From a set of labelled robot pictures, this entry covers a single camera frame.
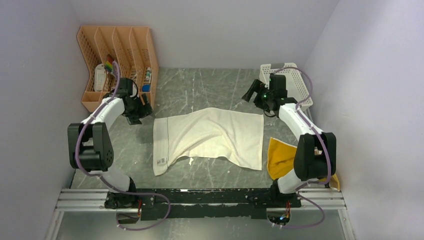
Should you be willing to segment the cream white towel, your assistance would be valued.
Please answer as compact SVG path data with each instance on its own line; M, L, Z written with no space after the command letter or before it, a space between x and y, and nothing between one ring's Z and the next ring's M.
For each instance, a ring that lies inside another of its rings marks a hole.
M208 107L184 115L156 118L152 164L164 174L181 157L226 158L251 170L262 170L264 117Z

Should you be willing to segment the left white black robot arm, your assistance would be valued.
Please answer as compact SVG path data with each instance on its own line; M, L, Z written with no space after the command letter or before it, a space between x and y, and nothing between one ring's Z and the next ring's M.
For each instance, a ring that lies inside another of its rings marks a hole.
M123 116L129 125L140 125L153 109L146 94L139 95L138 86L130 78L120 78L113 91L102 99L96 110L80 123L67 128L69 162L87 177L98 178L109 191L118 195L126 208L139 200L134 181L114 167L114 149L109 129Z

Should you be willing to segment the yellow brown towel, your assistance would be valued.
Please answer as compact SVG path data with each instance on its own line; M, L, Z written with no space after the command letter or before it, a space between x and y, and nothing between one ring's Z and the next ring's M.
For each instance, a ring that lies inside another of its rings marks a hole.
M266 168L272 179L275 194L293 194L309 184L324 185L336 174L336 140L329 141L329 149L314 135L300 138L298 146L276 138L269 140Z

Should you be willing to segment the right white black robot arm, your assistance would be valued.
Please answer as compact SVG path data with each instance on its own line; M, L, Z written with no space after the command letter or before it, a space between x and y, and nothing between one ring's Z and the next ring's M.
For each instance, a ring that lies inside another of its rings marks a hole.
M274 180L277 189L270 193L270 202L282 207L289 194L308 184L329 183L336 172L336 136L312 123L301 110L301 102L288 96L286 77L272 73L268 84L255 79L242 99L249 102L252 97L256 107L267 117L283 121L297 139L293 168Z

